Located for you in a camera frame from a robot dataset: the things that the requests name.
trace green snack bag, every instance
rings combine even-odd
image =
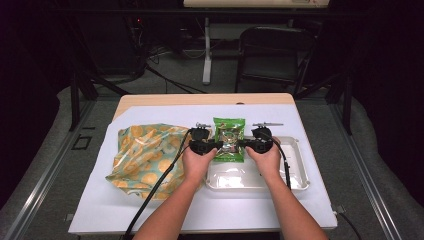
[[[244,162],[243,150],[237,141],[244,138],[245,119],[213,118],[215,123],[215,142],[223,141],[215,162]]]

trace yellow patterned bag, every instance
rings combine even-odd
[[[146,198],[177,155],[185,127],[166,124],[139,125],[118,133],[118,149],[113,170],[106,179],[127,194]],[[182,161],[164,179],[153,199],[166,199],[184,179]]]

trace wooden table edge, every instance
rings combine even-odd
[[[143,94],[122,96],[113,120],[132,106],[294,104],[288,93]]]

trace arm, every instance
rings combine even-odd
[[[246,151],[256,162],[271,192],[284,239],[328,239],[315,219],[300,204],[281,178],[281,155],[277,146],[274,144],[264,154],[256,153],[250,147],[246,147]]]
[[[183,154],[185,178],[180,186],[166,199],[140,227],[134,240],[177,239],[183,226],[194,193],[205,176],[209,162],[216,155],[213,149],[199,156],[190,148]]]

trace snack bag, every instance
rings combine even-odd
[[[137,125],[118,132],[118,154],[106,180],[127,194],[146,198],[174,160],[187,128],[166,124]],[[182,161],[164,179],[153,199],[166,199],[184,179]]]
[[[214,161],[216,162],[244,162],[243,150],[238,140],[244,138],[245,119],[242,118],[214,118],[215,142],[223,141]]]

